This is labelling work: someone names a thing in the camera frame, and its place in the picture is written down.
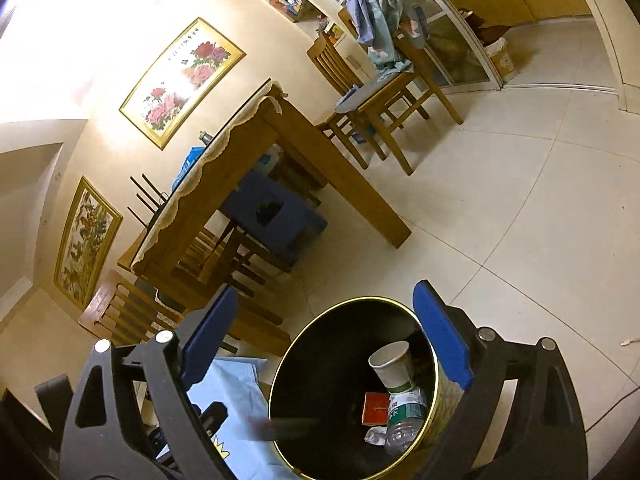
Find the gold picture frame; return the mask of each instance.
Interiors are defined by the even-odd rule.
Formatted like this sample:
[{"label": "gold picture frame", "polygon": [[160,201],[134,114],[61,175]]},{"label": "gold picture frame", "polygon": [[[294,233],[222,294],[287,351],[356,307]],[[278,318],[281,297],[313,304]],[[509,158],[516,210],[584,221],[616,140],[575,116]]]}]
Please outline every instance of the gold picture frame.
[{"label": "gold picture frame", "polygon": [[164,150],[204,96],[244,56],[209,23],[196,18],[146,70],[120,112]]},{"label": "gold picture frame", "polygon": [[122,215],[83,176],[66,216],[53,279],[79,308],[91,301],[121,222]]}]

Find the bottle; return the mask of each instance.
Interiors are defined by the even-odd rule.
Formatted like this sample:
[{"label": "bottle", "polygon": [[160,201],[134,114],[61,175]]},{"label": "bottle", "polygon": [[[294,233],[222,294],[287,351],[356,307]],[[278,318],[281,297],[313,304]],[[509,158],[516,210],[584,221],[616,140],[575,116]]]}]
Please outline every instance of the bottle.
[{"label": "bottle", "polygon": [[198,138],[204,142],[205,146],[208,146],[209,143],[213,140],[213,137],[210,136],[207,132],[205,132],[204,130],[200,132],[200,135],[198,136]]},{"label": "bottle", "polygon": [[386,421],[385,450],[399,457],[418,437],[428,410],[420,388],[391,395]]}]

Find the blue gripper pad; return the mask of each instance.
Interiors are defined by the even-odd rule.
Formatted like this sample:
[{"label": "blue gripper pad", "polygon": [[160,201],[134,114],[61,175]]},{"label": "blue gripper pad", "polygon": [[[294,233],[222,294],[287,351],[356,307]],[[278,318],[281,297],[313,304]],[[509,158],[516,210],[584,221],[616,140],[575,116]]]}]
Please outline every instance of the blue gripper pad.
[{"label": "blue gripper pad", "polygon": [[185,391],[199,383],[238,314],[238,294],[230,286],[211,298],[209,304],[188,314],[175,333],[188,339],[182,347],[180,378]]},{"label": "blue gripper pad", "polygon": [[445,313],[446,305],[427,280],[414,287],[414,312],[447,377],[466,390],[472,383],[469,347]]}]

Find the trash can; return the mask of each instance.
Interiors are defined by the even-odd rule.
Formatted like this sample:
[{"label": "trash can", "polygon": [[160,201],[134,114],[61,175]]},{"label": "trash can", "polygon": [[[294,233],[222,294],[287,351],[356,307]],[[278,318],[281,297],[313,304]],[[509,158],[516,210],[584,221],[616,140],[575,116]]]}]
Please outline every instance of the trash can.
[{"label": "trash can", "polygon": [[[385,387],[369,366],[373,352],[409,343],[417,385],[428,416],[399,458],[364,441],[366,392]],[[271,387],[270,418],[311,418],[310,433],[275,443],[289,467],[311,480],[409,480],[455,410],[462,390],[449,381],[416,315],[387,298],[356,298],[332,306],[298,335],[282,358]]]},{"label": "trash can", "polygon": [[508,81],[517,74],[513,61],[507,52],[507,40],[500,38],[491,45],[487,45],[484,50],[502,79]]}]

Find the wooden table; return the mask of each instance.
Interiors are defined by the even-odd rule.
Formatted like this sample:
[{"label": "wooden table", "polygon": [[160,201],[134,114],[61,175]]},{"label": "wooden table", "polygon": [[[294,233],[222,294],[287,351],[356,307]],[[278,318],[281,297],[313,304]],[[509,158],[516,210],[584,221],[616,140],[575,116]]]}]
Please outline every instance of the wooden table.
[{"label": "wooden table", "polygon": [[[207,147],[149,227],[130,268],[188,310],[206,306],[221,283],[199,282],[177,268],[189,244],[274,143],[279,144],[319,182],[331,184],[394,247],[411,234],[401,218],[286,99],[268,82]],[[278,346],[281,330],[255,312],[241,308],[232,334],[257,346]]]}]

